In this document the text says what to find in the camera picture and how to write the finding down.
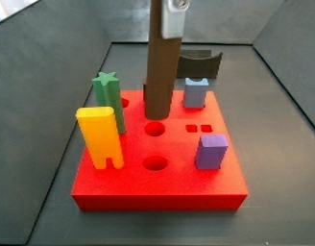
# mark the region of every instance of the square hole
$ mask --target square hole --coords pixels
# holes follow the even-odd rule
[[[212,127],[209,125],[201,125],[203,133],[212,133]]]
[[[187,133],[196,133],[197,132],[197,126],[196,125],[185,125],[185,131],[187,131]]]

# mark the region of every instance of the brown rod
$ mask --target brown rod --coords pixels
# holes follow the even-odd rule
[[[169,116],[180,46],[181,38],[161,37],[161,0],[151,0],[144,116],[152,120]]]

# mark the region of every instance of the red base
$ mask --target red base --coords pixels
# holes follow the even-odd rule
[[[111,166],[96,170],[84,149],[72,191],[78,208],[238,209],[248,191],[212,92],[204,108],[189,110],[181,106],[183,91],[175,91],[171,116],[160,121],[143,116],[141,91],[121,91],[121,96],[129,100],[124,109],[127,134],[120,136],[125,165],[120,170]],[[230,146],[222,168],[197,170],[199,139],[211,130],[211,134],[226,135]]]

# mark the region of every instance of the yellow arch block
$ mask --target yellow arch block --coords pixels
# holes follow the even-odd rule
[[[80,108],[76,118],[96,169],[107,168],[108,158],[113,167],[121,168],[124,161],[113,108]]]

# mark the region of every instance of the gray floor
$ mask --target gray floor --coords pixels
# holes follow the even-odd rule
[[[70,197],[82,139],[74,132],[30,244],[315,244],[315,132],[248,46],[224,53],[211,82],[250,197],[236,212],[81,212]],[[145,45],[113,45],[104,71],[140,89]],[[183,88],[183,81],[176,82]],[[94,105],[90,95],[86,105]]]

